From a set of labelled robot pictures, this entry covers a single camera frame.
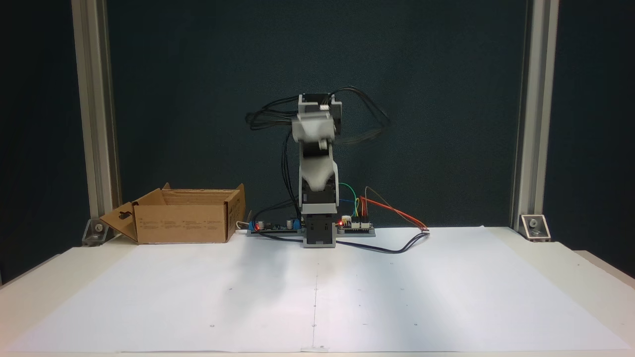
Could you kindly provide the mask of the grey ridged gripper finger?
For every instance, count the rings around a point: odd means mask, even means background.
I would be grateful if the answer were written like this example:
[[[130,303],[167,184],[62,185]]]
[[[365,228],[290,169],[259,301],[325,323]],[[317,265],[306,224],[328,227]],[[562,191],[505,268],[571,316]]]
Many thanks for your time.
[[[302,156],[299,165],[301,193],[324,191],[329,185],[339,193],[338,167],[332,154],[324,156]]]

